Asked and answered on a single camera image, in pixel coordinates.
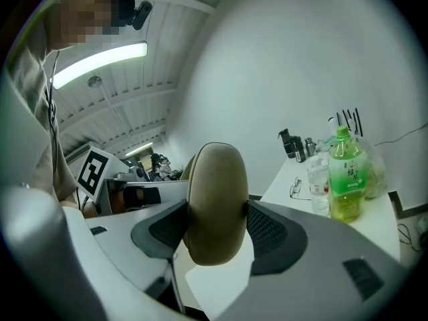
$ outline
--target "ceiling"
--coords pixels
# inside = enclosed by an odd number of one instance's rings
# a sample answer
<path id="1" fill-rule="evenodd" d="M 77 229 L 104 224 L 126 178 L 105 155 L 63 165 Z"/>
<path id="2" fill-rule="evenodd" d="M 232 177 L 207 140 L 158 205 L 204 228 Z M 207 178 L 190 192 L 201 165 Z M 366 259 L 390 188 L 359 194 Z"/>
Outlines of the ceiling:
<path id="1" fill-rule="evenodd" d="M 61 51 L 57 72 L 111 47 L 145 40 L 146 57 L 104 66 L 53 89 L 60 142 L 64 154 L 94 141 L 122 158 L 145 143 L 160 140 L 181 69 L 199 31 L 220 0 L 149 0 L 153 10 L 140 31 L 124 27 L 120 34 L 94 36 L 89 43 Z M 54 54 L 44 65 L 51 75 Z M 99 76 L 102 85 L 90 88 Z"/>

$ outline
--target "clear plastic bottle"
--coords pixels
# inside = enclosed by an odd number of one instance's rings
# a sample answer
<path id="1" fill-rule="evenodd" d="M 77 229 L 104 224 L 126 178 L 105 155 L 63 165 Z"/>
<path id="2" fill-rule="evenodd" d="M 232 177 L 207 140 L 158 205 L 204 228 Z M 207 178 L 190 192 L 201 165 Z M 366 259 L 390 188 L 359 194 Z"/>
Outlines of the clear plastic bottle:
<path id="1" fill-rule="evenodd" d="M 330 216 L 328 202 L 328 164 L 317 155 L 310 157 L 308 180 L 312 210 L 317 215 Z"/>
<path id="2" fill-rule="evenodd" d="M 360 215 L 360 202 L 367 183 L 367 153 L 351 137 L 348 127 L 337 129 L 336 144 L 330 149 L 328 175 L 332 193 L 330 215 L 349 222 Z"/>

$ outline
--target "fluorescent light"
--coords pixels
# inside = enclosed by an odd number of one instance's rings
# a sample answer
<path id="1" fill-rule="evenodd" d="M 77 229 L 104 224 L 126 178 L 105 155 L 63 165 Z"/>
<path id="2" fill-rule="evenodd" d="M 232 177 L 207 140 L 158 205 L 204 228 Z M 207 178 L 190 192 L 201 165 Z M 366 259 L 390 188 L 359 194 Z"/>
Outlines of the fluorescent light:
<path id="1" fill-rule="evenodd" d="M 147 43 L 130 44 L 114 49 L 109 49 L 95 55 L 84 58 L 66 69 L 55 74 L 53 77 L 53 86 L 55 89 L 60 89 L 68 82 L 86 74 L 92 70 L 107 66 L 108 64 L 127 60 L 129 58 L 142 57 L 147 54 Z"/>
<path id="2" fill-rule="evenodd" d="M 127 154 L 125 155 L 125 157 L 130 156 L 130 155 L 132 155 L 132 154 L 134 154 L 134 153 L 138 152 L 139 150 L 142 150 L 143 148 L 150 146 L 151 144 L 153 144 L 153 143 L 152 143 L 152 142 L 150 142 L 150 143 L 148 143 L 148 144 L 143 145 L 142 147 L 136 148 L 135 150 L 132 150 L 131 152 L 127 153 Z"/>

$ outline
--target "table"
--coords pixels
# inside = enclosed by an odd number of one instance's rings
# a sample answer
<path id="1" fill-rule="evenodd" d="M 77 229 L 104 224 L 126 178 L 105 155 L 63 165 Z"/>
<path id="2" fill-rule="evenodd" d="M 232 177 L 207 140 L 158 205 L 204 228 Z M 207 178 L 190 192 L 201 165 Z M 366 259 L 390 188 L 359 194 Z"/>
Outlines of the table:
<path id="1" fill-rule="evenodd" d="M 290 208 L 313 213 L 311 201 L 290 198 L 290 187 L 296 177 L 302 180 L 302 187 L 295 197 L 310 199 L 307 167 L 309 160 L 298 163 L 294 158 L 285 161 L 276 178 L 261 199 L 263 202 L 284 205 Z M 360 217 L 349 225 L 363 234 L 375 245 L 400 261 L 400 241 L 395 219 L 394 207 L 387 193 L 372 200 L 363 200 Z"/>

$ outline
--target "green bottle cap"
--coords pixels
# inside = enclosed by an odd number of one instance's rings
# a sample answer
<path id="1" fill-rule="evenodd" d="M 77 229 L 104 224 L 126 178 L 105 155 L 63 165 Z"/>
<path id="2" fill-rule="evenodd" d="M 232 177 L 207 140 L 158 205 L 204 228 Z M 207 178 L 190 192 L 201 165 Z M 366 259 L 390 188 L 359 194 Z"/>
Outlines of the green bottle cap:
<path id="1" fill-rule="evenodd" d="M 348 127 L 347 126 L 339 126 L 336 130 L 337 136 L 344 137 L 349 135 Z"/>

